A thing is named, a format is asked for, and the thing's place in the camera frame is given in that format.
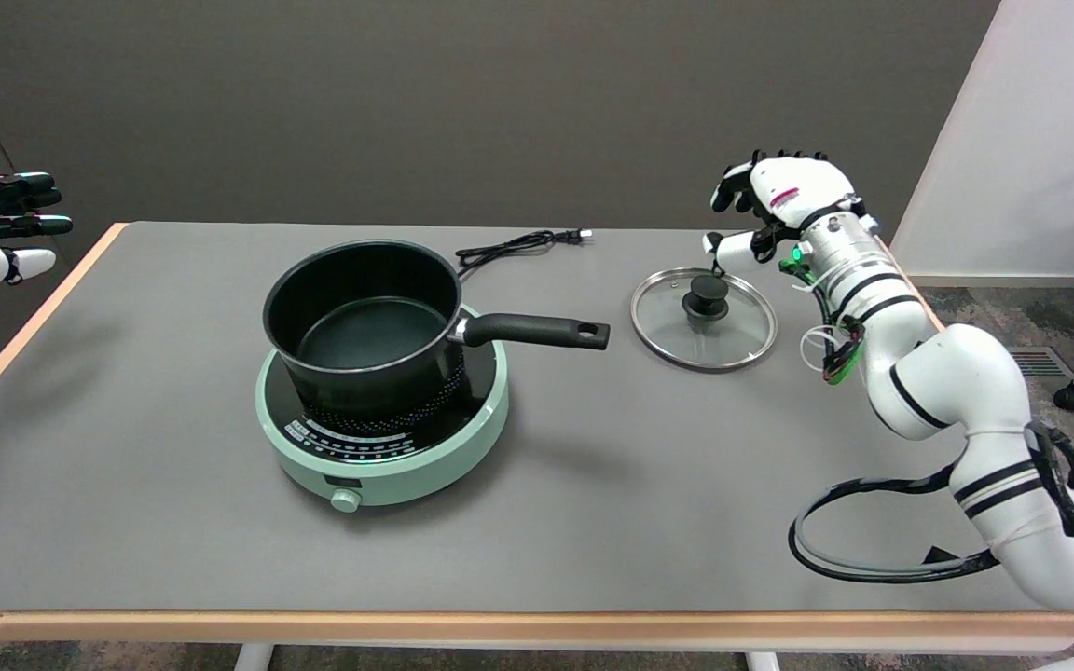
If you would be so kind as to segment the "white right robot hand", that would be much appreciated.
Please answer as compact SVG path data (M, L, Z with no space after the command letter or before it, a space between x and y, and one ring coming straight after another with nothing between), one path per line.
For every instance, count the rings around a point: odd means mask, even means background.
M712 211L750 211L763 227L753 232L705 235L712 268L738 273L766 264L782 240L801 240L806 231L827 218L856 217L874 224L847 176L824 154L768 156L757 150L746 164L724 171L710 199Z

